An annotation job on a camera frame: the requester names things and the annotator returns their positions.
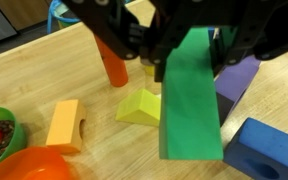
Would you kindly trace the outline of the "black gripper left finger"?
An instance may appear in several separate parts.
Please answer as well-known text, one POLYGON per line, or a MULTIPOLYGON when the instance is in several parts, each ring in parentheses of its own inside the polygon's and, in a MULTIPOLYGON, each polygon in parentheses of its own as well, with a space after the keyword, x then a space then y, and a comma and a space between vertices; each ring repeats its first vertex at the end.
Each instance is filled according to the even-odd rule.
POLYGON ((151 24, 139 23, 121 0, 62 0, 62 2, 119 58, 141 58, 141 63, 155 67, 154 80, 162 82, 166 54, 162 36, 169 18, 158 7, 151 24))

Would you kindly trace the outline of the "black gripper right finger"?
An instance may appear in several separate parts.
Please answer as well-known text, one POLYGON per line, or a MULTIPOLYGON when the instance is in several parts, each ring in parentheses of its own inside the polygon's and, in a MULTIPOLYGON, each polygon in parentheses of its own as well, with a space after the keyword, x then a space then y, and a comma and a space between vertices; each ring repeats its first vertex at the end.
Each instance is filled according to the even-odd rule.
POLYGON ((288 0, 246 0, 233 21, 217 26, 210 41, 215 76, 250 55, 268 61, 288 52, 288 0))

